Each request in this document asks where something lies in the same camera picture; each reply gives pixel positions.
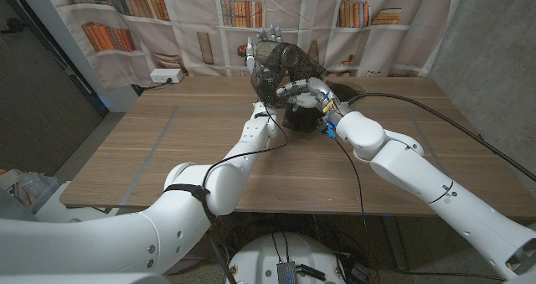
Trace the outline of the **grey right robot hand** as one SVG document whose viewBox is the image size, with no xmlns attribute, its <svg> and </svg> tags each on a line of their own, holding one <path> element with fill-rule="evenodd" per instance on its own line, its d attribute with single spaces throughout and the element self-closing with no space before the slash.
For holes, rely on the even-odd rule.
<svg viewBox="0 0 536 284">
<path fill-rule="evenodd" d="M 292 107 L 317 109 L 334 126 L 353 111 L 324 81 L 315 77 L 283 85 L 276 90 L 276 95 Z"/>
</svg>

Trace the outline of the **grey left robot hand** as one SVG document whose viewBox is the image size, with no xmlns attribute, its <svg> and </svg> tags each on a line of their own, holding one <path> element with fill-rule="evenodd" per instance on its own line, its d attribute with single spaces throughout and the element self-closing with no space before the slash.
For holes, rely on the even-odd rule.
<svg viewBox="0 0 536 284">
<path fill-rule="evenodd" d="M 260 32 L 256 35 L 257 41 L 271 41 L 271 42 L 282 42 L 281 29 L 279 26 L 274 26 L 273 24 L 269 27 L 269 32 L 266 32 L 264 28 L 260 28 Z M 257 65 L 255 46 L 252 44 L 251 38 L 248 38 L 246 44 L 246 66 L 248 71 L 253 74 L 254 68 Z"/>
</svg>

